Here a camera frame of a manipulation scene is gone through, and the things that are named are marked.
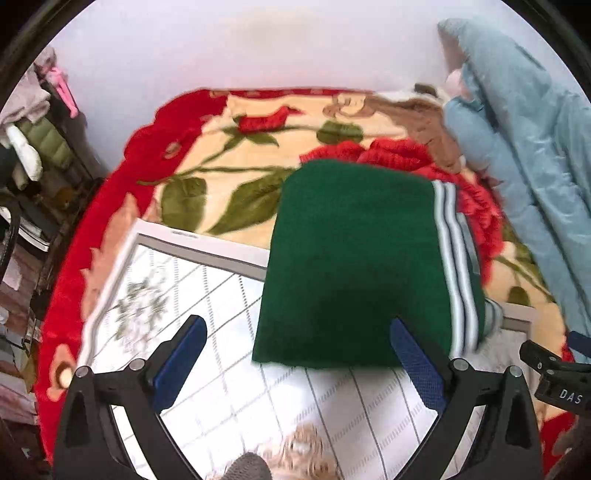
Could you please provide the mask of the white diamond pattern cloth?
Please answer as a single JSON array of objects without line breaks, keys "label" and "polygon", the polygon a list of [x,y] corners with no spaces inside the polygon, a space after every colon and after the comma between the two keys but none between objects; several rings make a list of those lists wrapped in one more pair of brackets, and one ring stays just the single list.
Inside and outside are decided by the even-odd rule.
[{"label": "white diamond pattern cloth", "polygon": [[328,464],[342,479],[394,478],[435,421],[401,369],[308,370],[252,361],[263,282],[197,258],[204,239],[111,221],[94,254],[79,360],[102,373],[151,354],[191,314],[207,341],[163,420],[205,477],[246,451],[277,478]]}]

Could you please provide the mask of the light blue quilted duvet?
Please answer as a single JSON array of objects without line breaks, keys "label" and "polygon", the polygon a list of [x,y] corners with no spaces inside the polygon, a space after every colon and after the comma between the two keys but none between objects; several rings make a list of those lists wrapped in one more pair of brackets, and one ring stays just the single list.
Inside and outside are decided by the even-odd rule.
[{"label": "light blue quilted duvet", "polygon": [[496,29],[460,18],[438,29],[468,91],[446,104],[446,125],[490,181],[568,331],[589,336],[590,103]]}]

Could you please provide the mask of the red floral blanket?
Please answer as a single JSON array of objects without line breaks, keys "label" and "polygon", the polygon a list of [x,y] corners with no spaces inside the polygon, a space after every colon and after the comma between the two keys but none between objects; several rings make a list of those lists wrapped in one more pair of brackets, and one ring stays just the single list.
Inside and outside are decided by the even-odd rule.
[{"label": "red floral blanket", "polygon": [[201,89],[162,106],[129,139],[122,163],[84,214],[58,275],[41,330],[35,385],[46,453],[54,454],[65,375],[82,348],[86,281],[108,224],[136,219],[201,234],[221,224],[224,240],[269,247],[276,221],[270,200],[235,202],[232,194],[297,168],[318,148],[342,159],[410,166],[461,181],[462,204],[487,269],[487,292],[504,300],[518,288],[538,313],[535,339],[571,360],[564,321],[541,274],[483,181],[461,163],[444,124],[445,101],[443,92],[414,90]]}]

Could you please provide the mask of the green white varsity jacket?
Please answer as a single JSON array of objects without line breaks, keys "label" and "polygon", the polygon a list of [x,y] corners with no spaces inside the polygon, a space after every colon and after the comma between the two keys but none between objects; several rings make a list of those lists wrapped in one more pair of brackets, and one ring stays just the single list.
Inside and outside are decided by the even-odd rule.
[{"label": "green white varsity jacket", "polygon": [[283,184],[252,358],[314,369],[396,367],[390,328],[456,358],[501,325],[459,188],[315,160]]}]

